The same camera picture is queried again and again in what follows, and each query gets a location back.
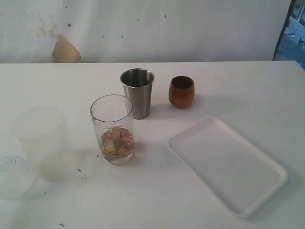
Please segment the stainless steel tumbler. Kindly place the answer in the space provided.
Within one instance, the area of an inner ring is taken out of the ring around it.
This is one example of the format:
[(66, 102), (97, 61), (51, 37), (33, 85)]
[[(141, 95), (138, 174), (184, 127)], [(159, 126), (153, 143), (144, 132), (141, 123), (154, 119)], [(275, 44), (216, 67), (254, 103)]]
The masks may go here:
[(154, 74), (142, 68), (129, 69), (120, 76), (125, 96), (133, 104), (133, 117), (140, 120), (150, 114)]

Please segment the clear plastic shaker cup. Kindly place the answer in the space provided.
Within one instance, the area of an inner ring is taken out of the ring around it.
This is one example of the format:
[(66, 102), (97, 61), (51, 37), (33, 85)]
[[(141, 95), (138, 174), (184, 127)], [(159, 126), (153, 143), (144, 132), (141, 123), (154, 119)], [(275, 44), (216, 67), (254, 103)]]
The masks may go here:
[(90, 113), (103, 157), (113, 165), (126, 163), (135, 146), (130, 99), (119, 94), (102, 96), (92, 103)]

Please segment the clear plastic shaker lid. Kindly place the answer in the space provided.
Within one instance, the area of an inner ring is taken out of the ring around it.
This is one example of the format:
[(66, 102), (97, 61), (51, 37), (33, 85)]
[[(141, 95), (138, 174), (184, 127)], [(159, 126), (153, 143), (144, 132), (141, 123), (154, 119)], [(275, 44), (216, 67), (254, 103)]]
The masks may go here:
[(20, 156), (0, 156), (0, 199), (12, 200), (26, 193), (35, 181), (34, 170), (28, 160)]

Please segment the white rectangular plastic tray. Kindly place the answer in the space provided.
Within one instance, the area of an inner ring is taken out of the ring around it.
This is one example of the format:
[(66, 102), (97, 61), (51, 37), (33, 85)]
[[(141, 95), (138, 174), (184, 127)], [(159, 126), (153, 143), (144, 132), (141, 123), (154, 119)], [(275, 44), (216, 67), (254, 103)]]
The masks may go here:
[(251, 216), (289, 178), (279, 163), (213, 116), (171, 137), (167, 145), (238, 218)]

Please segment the dark metal frame post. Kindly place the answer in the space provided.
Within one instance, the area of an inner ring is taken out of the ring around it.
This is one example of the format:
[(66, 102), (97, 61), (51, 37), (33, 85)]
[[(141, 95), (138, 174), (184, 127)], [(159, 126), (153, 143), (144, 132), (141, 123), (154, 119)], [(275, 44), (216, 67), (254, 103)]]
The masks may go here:
[(295, 3), (296, 3), (296, 0), (290, 0), (290, 5), (289, 5), (289, 8), (288, 8), (288, 12), (286, 14), (286, 18), (285, 18), (285, 21), (284, 21), (284, 24), (283, 24), (283, 27), (282, 27), (282, 30), (281, 30), (281, 33), (279, 35), (279, 38), (278, 38), (278, 41), (277, 41), (277, 44), (276, 44), (276, 47), (275, 47), (275, 50), (274, 50), (274, 55), (273, 55), (273, 61), (275, 60), (275, 56), (276, 56), (276, 53), (278, 51), (278, 48), (279, 48), (279, 45), (280, 45), (280, 42), (284, 36), (284, 32), (285, 32), (285, 29), (286, 27), (288, 26), (289, 24), (289, 20), (290, 20), (290, 16), (294, 10), (294, 7), (295, 7)]

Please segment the small brown wooden cup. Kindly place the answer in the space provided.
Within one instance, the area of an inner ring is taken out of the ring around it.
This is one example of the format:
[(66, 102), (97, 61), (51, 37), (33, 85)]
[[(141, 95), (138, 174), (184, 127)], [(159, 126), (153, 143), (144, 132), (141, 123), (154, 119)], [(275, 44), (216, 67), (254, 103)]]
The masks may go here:
[(169, 87), (169, 101), (176, 108), (187, 108), (194, 100), (195, 87), (192, 78), (176, 76)]

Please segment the translucent white plastic container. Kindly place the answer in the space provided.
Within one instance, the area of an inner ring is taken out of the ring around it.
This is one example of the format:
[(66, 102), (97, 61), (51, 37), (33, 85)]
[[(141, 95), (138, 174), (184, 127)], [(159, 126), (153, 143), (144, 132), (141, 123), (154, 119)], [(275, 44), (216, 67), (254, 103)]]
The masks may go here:
[(63, 112), (46, 105), (30, 108), (16, 116), (11, 132), (40, 178), (68, 177), (75, 160)]

